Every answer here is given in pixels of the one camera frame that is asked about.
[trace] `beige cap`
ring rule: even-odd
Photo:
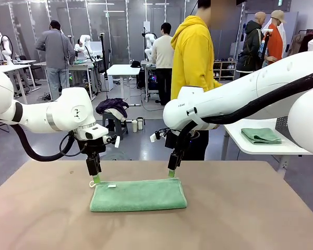
[[[286,23],[284,20],[284,12],[282,10],[275,10],[271,13],[271,18],[278,19],[281,23]]]

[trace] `black pants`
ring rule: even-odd
[[[204,160],[205,151],[209,144],[209,131],[201,130],[198,132],[199,137],[191,141],[182,160]]]
[[[249,74],[251,74],[251,73],[240,73],[239,78],[241,78],[241,77],[245,77],[245,76],[247,76],[247,75],[249,75]]]
[[[171,100],[172,69],[157,69],[159,98],[161,105],[166,105]]]

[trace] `gray pants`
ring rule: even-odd
[[[57,100],[61,95],[59,87],[62,89],[69,88],[68,69],[46,68],[47,80],[49,81],[52,100]]]

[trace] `yellow hoodie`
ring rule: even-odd
[[[177,28],[171,41],[174,52],[172,99],[183,86],[209,91],[221,86],[213,78],[214,52],[210,31],[197,16],[189,16]]]

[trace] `gray sweater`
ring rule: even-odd
[[[35,46],[39,51],[45,51],[46,66],[49,68],[67,68],[67,56],[70,64],[74,62],[74,48],[60,30],[52,29],[43,32]]]

